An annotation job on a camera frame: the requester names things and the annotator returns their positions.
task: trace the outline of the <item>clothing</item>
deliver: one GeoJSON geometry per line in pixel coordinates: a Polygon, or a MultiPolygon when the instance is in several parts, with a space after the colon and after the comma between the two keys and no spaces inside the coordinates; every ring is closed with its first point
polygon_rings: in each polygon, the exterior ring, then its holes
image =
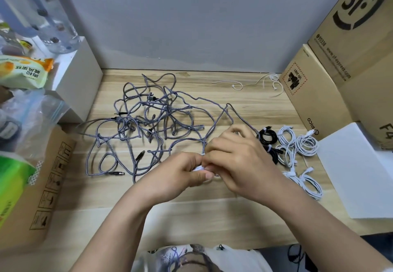
{"type": "Polygon", "coordinates": [[[237,250],[226,245],[204,248],[199,244],[163,247],[144,252],[131,272],[272,272],[255,250],[237,250]]]}

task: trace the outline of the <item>wall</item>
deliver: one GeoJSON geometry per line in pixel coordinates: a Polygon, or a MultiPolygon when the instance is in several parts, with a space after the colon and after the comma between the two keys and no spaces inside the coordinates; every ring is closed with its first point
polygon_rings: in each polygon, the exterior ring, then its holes
{"type": "Polygon", "coordinates": [[[102,68],[281,72],[337,0],[61,0],[102,68]]]}

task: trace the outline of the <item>person's left hand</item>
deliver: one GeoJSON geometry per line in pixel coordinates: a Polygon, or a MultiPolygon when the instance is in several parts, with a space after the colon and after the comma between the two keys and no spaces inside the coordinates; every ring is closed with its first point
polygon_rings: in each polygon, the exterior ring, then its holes
{"type": "Polygon", "coordinates": [[[202,162],[198,153],[180,152],[169,156],[139,179],[131,188],[147,207],[173,200],[187,187],[201,185],[214,177],[207,170],[192,171],[202,162]]]}

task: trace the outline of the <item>wood grain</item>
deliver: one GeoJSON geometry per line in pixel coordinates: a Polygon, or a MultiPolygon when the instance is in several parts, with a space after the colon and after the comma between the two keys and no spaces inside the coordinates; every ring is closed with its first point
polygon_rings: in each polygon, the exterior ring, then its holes
{"type": "MultiPolygon", "coordinates": [[[[89,118],[112,117],[113,102],[121,98],[126,82],[143,85],[141,74],[158,78],[165,72],[167,71],[105,70],[89,118]]],[[[239,114],[258,130],[265,126],[273,126],[274,130],[278,130],[285,124],[293,126],[296,134],[306,132],[287,95],[283,93],[274,96],[281,89],[274,91],[269,80],[264,88],[262,81],[254,85],[261,76],[257,73],[173,72],[177,78],[175,90],[211,99],[221,105],[232,103],[239,114]],[[243,83],[244,88],[235,91],[231,88],[231,83],[211,84],[219,80],[237,80],[243,83]]],[[[162,84],[168,84],[172,79],[165,78],[163,81],[162,84]]],[[[207,108],[215,116],[220,113],[217,106],[209,103],[194,101],[193,104],[207,108]]],[[[195,112],[194,117],[197,124],[206,125],[205,131],[211,126],[211,119],[207,116],[195,112]]],[[[212,136],[218,136],[229,124],[230,120],[227,118],[220,120],[212,136]]],[[[69,125],[64,128],[72,132],[74,127],[69,125]]],[[[91,126],[88,130],[93,131],[95,127],[91,126]]],[[[115,130],[116,126],[108,124],[100,132],[112,135],[115,130]]],[[[0,265],[4,270],[68,271],[111,208],[132,186],[129,175],[86,176],[86,155],[93,139],[77,134],[72,136],[78,144],[68,166],[46,241],[31,252],[0,258],[0,265]]],[[[126,145],[117,141],[113,146],[120,159],[131,169],[132,162],[126,145]]],[[[132,146],[135,154],[149,148],[147,142],[141,139],[133,140],[132,146]]],[[[201,145],[184,142],[176,146],[175,150],[201,152],[201,145]]],[[[97,171],[97,164],[105,152],[105,148],[93,150],[94,160],[89,165],[93,172],[97,171]]],[[[142,158],[142,165],[150,162],[147,156],[145,154],[142,158]]],[[[301,173],[306,164],[302,157],[297,160],[297,172],[301,173]]],[[[111,160],[106,162],[105,165],[110,166],[111,160]]],[[[360,235],[393,231],[391,220],[350,219],[318,157],[307,158],[307,164],[314,167],[311,175],[324,190],[321,204],[334,216],[360,235]]],[[[290,230],[275,213],[237,197],[218,178],[185,190],[171,202],[155,206],[146,220],[140,250],[186,243],[199,243],[208,247],[222,243],[233,248],[251,249],[293,242],[295,239],[290,230]]]]}

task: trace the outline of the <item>plastic bottle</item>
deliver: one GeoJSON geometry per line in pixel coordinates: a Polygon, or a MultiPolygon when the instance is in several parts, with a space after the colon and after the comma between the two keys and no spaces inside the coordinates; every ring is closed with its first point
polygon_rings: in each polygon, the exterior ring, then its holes
{"type": "Polygon", "coordinates": [[[59,0],[0,0],[0,12],[14,31],[38,35],[54,54],[75,51],[80,38],[59,0]]]}

